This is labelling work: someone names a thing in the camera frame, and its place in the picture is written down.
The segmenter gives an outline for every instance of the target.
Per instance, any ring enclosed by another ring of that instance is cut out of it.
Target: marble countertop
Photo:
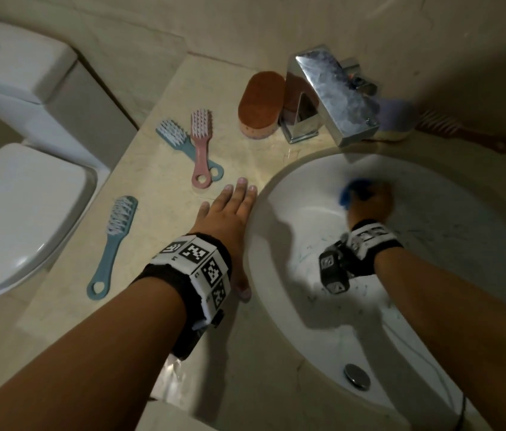
[[[186,233],[202,201],[213,200],[225,184],[246,176],[262,189],[288,164],[335,147],[326,129],[295,145],[281,131],[263,140],[245,138],[237,105],[254,73],[186,57],[19,320],[20,328],[54,342],[122,291],[157,251]],[[225,168],[223,180],[205,190],[190,183],[192,162],[155,132],[163,118],[188,129],[191,112],[200,107],[213,112],[210,158]],[[399,144],[362,143],[349,150],[387,154],[434,169],[472,190],[506,219],[506,156],[422,133]],[[122,195],[135,196],[139,207],[117,255],[111,291],[94,302],[85,287],[104,249],[113,202]],[[221,326],[206,334],[178,375],[178,391],[168,401],[222,431],[407,429],[395,413],[364,403],[306,363],[255,296],[246,305],[230,302]]]

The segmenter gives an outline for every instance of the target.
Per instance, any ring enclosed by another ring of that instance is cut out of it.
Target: toilet tank
[[[42,151],[111,171],[137,130],[65,43],[0,23],[0,119]]]

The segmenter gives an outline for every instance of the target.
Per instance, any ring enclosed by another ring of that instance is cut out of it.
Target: handle hole
[[[103,292],[105,289],[105,284],[98,281],[93,285],[93,291],[96,293],[96,295],[99,295],[101,292]]]

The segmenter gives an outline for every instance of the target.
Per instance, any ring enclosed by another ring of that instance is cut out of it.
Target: fingernail
[[[239,299],[243,302],[249,302],[251,300],[251,288],[248,287],[247,289],[245,290],[239,290],[239,289],[236,289],[236,292],[237,292],[237,296],[239,297]]]

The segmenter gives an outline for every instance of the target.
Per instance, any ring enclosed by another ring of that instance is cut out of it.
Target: hand
[[[256,199],[257,187],[249,186],[248,189],[247,179],[241,177],[235,192],[233,185],[228,184],[211,207],[208,202],[201,204],[195,225],[189,231],[189,234],[208,234],[225,245],[233,265],[231,287],[244,302],[251,299],[249,281],[243,270],[245,226]]]
[[[351,191],[351,204],[347,213],[350,230],[365,219],[384,224],[393,211],[393,193],[389,183],[373,184],[367,187],[367,190],[372,193],[372,197],[366,201]]]

